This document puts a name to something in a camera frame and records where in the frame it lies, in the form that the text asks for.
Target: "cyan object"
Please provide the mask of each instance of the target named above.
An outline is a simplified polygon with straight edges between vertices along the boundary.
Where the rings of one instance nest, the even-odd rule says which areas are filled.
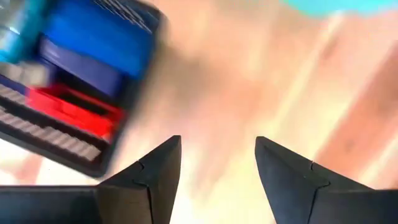
[[[336,11],[351,11],[370,15],[397,7],[397,0],[285,0],[309,16],[322,17]]]
[[[0,0],[0,62],[30,55],[44,21],[48,0]]]

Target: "red tray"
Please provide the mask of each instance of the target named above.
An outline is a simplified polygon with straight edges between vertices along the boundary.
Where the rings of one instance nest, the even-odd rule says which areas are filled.
[[[30,88],[28,104],[37,111],[105,139],[110,138],[123,115],[121,109],[63,84]]]

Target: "wooden surface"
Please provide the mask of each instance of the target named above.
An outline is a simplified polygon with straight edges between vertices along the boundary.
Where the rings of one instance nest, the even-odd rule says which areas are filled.
[[[397,12],[311,19],[274,0],[152,3],[169,21],[111,173],[182,135],[172,223],[274,222],[256,136],[371,187],[398,186]],[[21,184],[96,182],[32,154],[0,167]]]

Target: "black triangular piece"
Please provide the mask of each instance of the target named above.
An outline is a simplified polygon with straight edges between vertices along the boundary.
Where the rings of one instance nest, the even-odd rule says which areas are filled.
[[[174,136],[97,186],[0,187],[0,223],[169,223],[180,166]]]
[[[120,224],[126,220],[123,216],[129,217],[130,223],[144,221],[147,218],[143,208],[148,206],[153,223],[168,223],[180,179],[181,153],[181,137],[173,136],[130,167],[100,183],[99,186],[103,187],[130,188],[100,188],[100,191],[107,192],[104,193],[105,197],[101,197],[106,198],[103,200],[106,208],[104,211],[111,209],[109,204],[121,204],[120,207],[123,207],[117,214],[108,212],[107,219],[115,221],[117,218],[117,223]],[[139,198],[143,199],[142,195],[146,195],[148,200],[138,202]],[[137,214],[141,215],[129,215],[126,208],[131,205],[136,211],[138,206],[141,212]]]
[[[263,137],[256,160],[277,224],[397,223],[397,190],[370,189]]]
[[[312,161],[257,137],[256,160],[261,182],[278,224],[307,224],[317,189],[327,180],[311,174]]]

